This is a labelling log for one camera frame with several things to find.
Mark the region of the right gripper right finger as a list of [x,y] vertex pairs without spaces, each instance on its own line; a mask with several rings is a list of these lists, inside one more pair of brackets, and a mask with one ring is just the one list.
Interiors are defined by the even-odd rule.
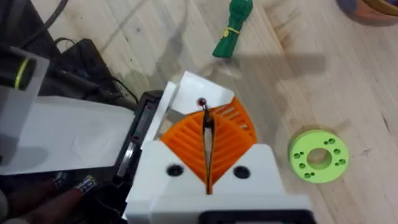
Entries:
[[214,116],[215,133],[207,194],[283,195],[285,189],[272,149],[235,122]]

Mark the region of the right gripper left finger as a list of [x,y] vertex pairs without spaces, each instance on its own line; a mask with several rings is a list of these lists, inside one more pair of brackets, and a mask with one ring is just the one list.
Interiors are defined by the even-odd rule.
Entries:
[[126,199],[129,222],[193,222],[206,198],[204,113],[189,114],[146,141]]

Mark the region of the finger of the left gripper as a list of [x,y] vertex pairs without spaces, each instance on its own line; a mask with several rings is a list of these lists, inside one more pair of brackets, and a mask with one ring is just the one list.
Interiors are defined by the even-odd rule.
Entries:
[[166,114],[171,110],[184,115],[185,121],[195,121],[196,125],[191,131],[183,131],[181,134],[178,133],[179,126],[174,125],[167,134],[164,134],[164,137],[167,139],[172,136],[182,139],[191,138],[188,140],[189,143],[204,146],[203,117],[205,113],[200,105],[201,101],[204,101],[205,106],[210,110],[210,116],[222,117],[231,124],[230,128],[222,128],[219,132],[223,137],[230,133],[234,140],[241,138],[250,146],[257,143],[254,125],[233,91],[196,74],[185,72],[178,84],[168,82],[142,145],[146,146],[149,142],[156,140]]

